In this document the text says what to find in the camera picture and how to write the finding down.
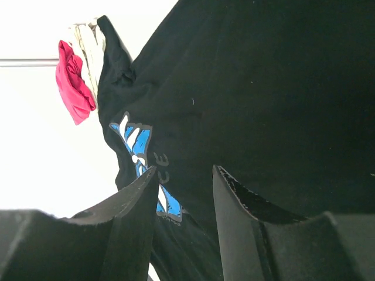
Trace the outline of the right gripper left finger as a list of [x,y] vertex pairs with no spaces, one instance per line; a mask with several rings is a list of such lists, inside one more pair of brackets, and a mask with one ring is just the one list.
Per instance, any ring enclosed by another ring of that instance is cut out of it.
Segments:
[[97,227],[112,223],[100,280],[147,280],[158,188],[156,167],[151,166],[130,185],[70,219]]

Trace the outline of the black daisy print t-shirt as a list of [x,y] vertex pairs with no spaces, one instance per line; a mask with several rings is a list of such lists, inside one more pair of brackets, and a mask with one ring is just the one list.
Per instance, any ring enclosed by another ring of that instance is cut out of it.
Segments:
[[157,168],[158,280],[223,279],[214,165],[293,213],[374,211],[373,1],[179,1],[134,60],[97,23],[115,183]]

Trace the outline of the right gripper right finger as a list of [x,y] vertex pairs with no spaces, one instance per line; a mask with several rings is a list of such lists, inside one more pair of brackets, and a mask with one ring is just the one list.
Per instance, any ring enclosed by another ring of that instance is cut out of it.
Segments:
[[262,198],[221,166],[213,166],[212,175],[224,279],[280,280],[266,224],[293,224],[306,217]]

